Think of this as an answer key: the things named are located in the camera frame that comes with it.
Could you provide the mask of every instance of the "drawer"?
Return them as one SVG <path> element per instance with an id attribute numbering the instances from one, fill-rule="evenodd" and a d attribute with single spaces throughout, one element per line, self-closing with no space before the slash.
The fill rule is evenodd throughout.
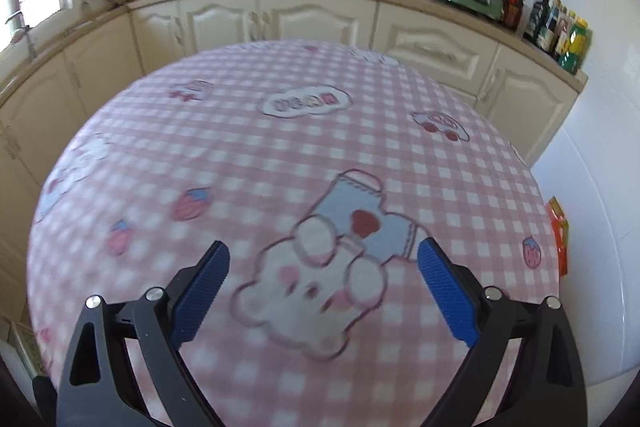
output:
<path id="1" fill-rule="evenodd" d="M 477 95 L 498 43 L 442 19 L 380 4 L 373 50 L 441 84 Z"/>

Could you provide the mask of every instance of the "red heart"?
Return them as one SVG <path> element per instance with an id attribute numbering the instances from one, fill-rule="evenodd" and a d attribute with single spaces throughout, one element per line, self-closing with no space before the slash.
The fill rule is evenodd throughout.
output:
<path id="1" fill-rule="evenodd" d="M 351 230 L 364 239 L 380 230 L 380 221 L 371 212 L 356 210 L 351 214 Z"/>

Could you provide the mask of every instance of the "cartoon car print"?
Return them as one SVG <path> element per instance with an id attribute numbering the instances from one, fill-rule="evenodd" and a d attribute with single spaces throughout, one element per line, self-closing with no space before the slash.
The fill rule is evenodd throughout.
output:
<path id="1" fill-rule="evenodd" d="M 177 84 L 169 92 L 171 98 L 180 97 L 183 102 L 190 100 L 205 100 L 209 98 L 213 85 L 204 80 L 194 80 L 187 84 Z"/>
<path id="2" fill-rule="evenodd" d="M 412 114 L 415 123 L 423 127 L 428 132 L 441 132 L 444 133 L 449 140 L 457 142 L 462 140 L 463 142 L 469 141 L 469 135 L 465 129 L 449 115 L 440 111 L 426 111 L 426 112 L 414 112 Z"/>

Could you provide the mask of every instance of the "round table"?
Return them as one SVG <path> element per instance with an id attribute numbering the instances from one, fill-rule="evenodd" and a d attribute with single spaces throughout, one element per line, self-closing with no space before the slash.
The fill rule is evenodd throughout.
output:
<path id="1" fill-rule="evenodd" d="M 132 84 L 71 141 L 31 230 L 31 317 L 58 382 L 87 296 L 137 299 L 219 239 L 229 275 L 180 352 L 229 427 L 420 425 L 467 351 L 418 272 L 428 236 L 513 299 L 558 293 L 529 169 L 446 88 L 336 44 L 227 46 Z"/>

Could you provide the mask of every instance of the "yellow label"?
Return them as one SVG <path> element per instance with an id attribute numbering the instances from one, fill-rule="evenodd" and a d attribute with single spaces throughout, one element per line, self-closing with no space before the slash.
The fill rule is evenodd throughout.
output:
<path id="1" fill-rule="evenodd" d="M 569 52 L 575 53 L 576 55 L 580 55 L 586 40 L 587 38 L 584 35 L 578 35 L 578 34 L 571 35 L 571 39 L 570 39 L 571 42 L 569 42 Z"/>

